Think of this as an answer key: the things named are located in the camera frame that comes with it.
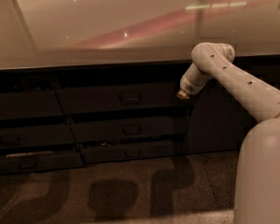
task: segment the drawer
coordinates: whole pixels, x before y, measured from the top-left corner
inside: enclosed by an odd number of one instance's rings
[[[0,130],[0,149],[74,144],[67,125],[44,125]]]
[[[57,90],[65,114],[184,105],[174,82]]]
[[[125,161],[179,154],[181,144],[170,140],[81,149],[86,163]]]
[[[61,116],[54,91],[0,93],[0,120]]]
[[[188,117],[118,119],[73,124],[71,129],[77,142],[83,143],[185,133],[188,120]]]
[[[83,167],[79,153],[74,150],[21,157],[0,157],[0,175]]]

